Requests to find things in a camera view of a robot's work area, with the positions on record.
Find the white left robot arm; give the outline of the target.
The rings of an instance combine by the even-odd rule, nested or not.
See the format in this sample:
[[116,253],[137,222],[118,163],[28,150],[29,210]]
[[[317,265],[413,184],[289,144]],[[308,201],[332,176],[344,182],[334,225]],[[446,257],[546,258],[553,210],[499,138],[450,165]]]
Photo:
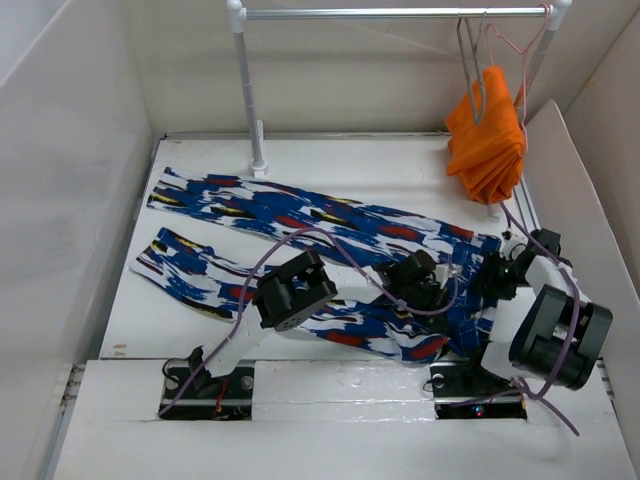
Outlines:
[[457,293],[454,267],[435,263],[423,250],[375,268],[327,265],[315,251],[302,253],[258,280],[250,303],[221,340],[192,351],[188,384],[201,399],[217,396],[265,337],[300,326],[332,300],[386,300],[404,311],[440,315]]

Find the blue patterned trousers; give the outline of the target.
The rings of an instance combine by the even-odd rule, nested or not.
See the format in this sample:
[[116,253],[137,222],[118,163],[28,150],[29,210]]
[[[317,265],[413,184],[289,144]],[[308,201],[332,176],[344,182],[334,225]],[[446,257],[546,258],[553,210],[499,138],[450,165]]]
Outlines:
[[[380,302],[336,300],[305,321],[317,338],[392,360],[428,364],[452,352],[468,357],[488,341],[496,302],[471,290],[484,258],[500,240],[395,208],[336,198],[248,177],[166,168],[148,197],[150,208],[184,215],[299,250],[357,272],[400,261],[418,250],[459,268],[447,284],[446,325],[419,320],[396,307],[396,294],[380,286]],[[233,320],[250,301],[264,268],[239,264],[168,228],[132,261],[133,272],[180,303],[210,317]]]

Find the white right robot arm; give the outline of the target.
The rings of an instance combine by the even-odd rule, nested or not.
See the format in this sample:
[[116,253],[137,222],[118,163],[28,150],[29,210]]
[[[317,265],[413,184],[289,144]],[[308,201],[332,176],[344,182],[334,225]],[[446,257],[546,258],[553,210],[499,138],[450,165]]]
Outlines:
[[462,381],[483,394],[498,379],[537,378],[570,390],[589,379],[610,329],[610,309],[578,286],[560,257],[561,236],[547,229],[523,237],[508,229],[471,283],[493,321],[481,359],[462,369]]

